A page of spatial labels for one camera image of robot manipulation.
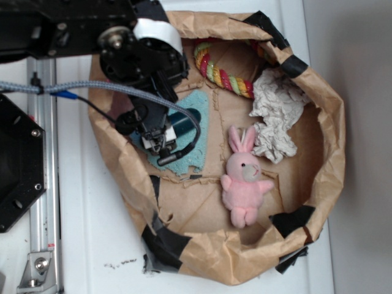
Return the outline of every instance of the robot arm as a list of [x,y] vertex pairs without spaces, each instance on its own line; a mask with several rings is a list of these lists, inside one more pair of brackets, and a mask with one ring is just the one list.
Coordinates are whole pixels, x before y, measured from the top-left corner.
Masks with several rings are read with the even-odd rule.
[[[99,54],[109,80],[174,103],[173,87],[188,74],[181,38],[159,1],[0,0],[0,28],[0,63]],[[161,163],[175,160],[168,108],[130,99],[136,111],[118,118],[118,131],[138,130]]]

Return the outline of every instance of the white crumpled paper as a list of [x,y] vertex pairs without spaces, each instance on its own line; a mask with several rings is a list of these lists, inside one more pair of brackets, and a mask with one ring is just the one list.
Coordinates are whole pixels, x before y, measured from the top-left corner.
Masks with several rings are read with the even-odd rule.
[[308,96],[280,68],[265,69],[254,84],[253,110],[249,116],[262,116],[255,123],[257,138],[253,153],[277,164],[284,156],[294,156],[297,147],[287,131],[299,120]]

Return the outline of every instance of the paper bag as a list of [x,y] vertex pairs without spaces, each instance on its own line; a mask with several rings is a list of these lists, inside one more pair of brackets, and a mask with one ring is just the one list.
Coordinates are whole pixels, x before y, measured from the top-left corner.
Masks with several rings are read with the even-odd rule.
[[[174,271],[236,285],[260,275],[314,242],[332,210],[344,180],[345,120],[342,99],[313,69],[293,55],[288,42],[262,13],[168,12],[183,38],[188,79],[175,89],[180,99],[199,89],[209,97],[209,126],[204,169],[186,175],[160,171],[129,138],[120,135],[95,110],[89,109],[102,157],[111,171],[154,270]],[[245,40],[260,46],[309,96],[300,120],[288,134],[297,155],[272,164],[260,158],[263,178],[275,188],[265,195],[257,223],[238,230],[222,203],[220,176],[231,155],[230,125],[248,127],[252,101],[221,89],[196,69],[195,39],[217,38],[211,58],[219,67],[252,81],[265,60]],[[92,80],[105,80],[95,56]],[[111,114],[125,112],[128,98],[92,89],[89,99]]]

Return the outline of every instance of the blue cable sleeve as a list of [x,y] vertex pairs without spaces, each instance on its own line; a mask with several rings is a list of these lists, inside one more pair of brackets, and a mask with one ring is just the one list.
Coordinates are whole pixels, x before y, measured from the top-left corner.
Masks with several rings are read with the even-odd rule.
[[50,94],[52,96],[68,98],[68,99],[73,99],[73,100],[78,99],[78,96],[76,94],[68,92],[68,91],[60,91],[60,92],[54,92],[54,93],[50,93]]

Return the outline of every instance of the stuffed bunny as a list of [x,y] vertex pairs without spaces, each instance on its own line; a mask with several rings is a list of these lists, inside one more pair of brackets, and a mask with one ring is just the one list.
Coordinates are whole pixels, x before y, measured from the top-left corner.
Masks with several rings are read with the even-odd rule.
[[251,154],[255,135],[254,126],[246,130],[242,142],[235,126],[230,127],[228,134],[228,144],[234,154],[228,159],[227,175],[222,175],[220,182],[223,203],[231,211],[232,224],[237,228],[256,222],[258,209],[263,204],[263,194],[274,187],[272,181],[260,180],[262,169],[258,159]]

